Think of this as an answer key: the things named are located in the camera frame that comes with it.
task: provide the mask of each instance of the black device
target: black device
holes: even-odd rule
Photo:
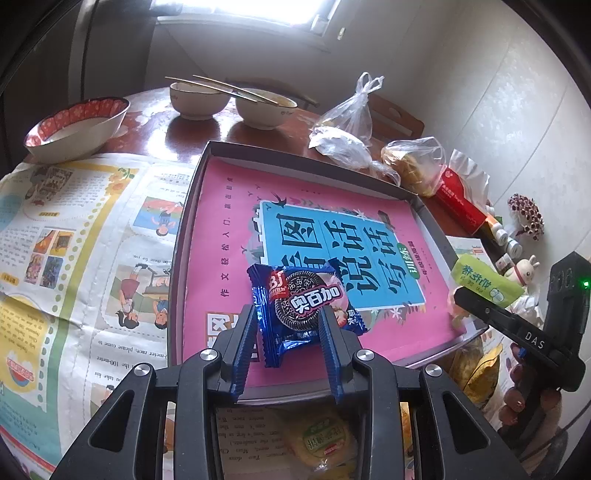
[[[517,385],[526,399],[516,425],[499,434],[519,455],[531,441],[545,413],[540,395],[547,389],[574,392],[581,385],[585,363],[579,358],[589,315],[591,264],[572,252],[550,269],[548,311],[543,329],[462,287],[454,294],[457,305],[513,340],[522,351],[524,376]]]
[[[215,407],[243,391],[256,334],[256,309],[182,365],[136,365],[82,430],[52,480],[157,480],[162,474],[164,420],[176,402],[174,477],[223,479]],[[396,367],[342,330],[333,310],[319,315],[320,343],[337,403],[358,412],[356,478],[403,480],[400,401],[409,402],[415,478],[527,479],[516,457],[478,409],[437,365]]]

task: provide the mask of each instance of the plastic bag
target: plastic bag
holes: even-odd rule
[[[381,157],[400,174],[404,188],[423,197],[435,195],[447,167],[445,150],[435,137],[390,142]]]
[[[309,148],[332,158],[338,165],[350,170],[370,169],[375,175],[380,172],[400,186],[400,175],[388,165],[372,160],[371,153],[356,136],[335,127],[314,127],[310,134]]]
[[[372,121],[368,108],[368,95],[379,90],[383,81],[383,76],[372,79],[369,73],[364,72],[357,80],[355,95],[322,115],[312,127],[312,132],[316,127],[336,127],[370,146]]]

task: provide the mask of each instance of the white bowl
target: white bowl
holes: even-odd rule
[[[259,130],[273,130],[283,124],[296,111],[297,103],[283,95],[254,88],[246,88],[245,90],[258,93],[279,103],[279,105],[272,105],[261,100],[254,103],[237,98],[236,110],[238,110],[238,115],[242,117],[244,123],[249,127],[258,128]]]
[[[129,100],[93,98],[45,117],[25,137],[39,163],[59,163],[96,152],[121,126]]]
[[[224,110],[230,100],[227,93],[190,83],[173,83],[169,91],[173,108],[187,120],[208,120]]]

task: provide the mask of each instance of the oreo cookie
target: oreo cookie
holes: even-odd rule
[[[318,315],[324,305],[332,306],[341,328],[357,335],[367,331],[361,315],[349,303],[337,271],[328,263],[323,268],[255,264],[248,268],[248,275],[266,367],[280,366],[288,350],[320,341]]]

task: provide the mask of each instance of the red patterned bowl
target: red patterned bowl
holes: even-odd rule
[[[45,117],[24,145],[40,163],[59,163],[96,152],[121,126],[129,100],[103,97],[76,103]]]

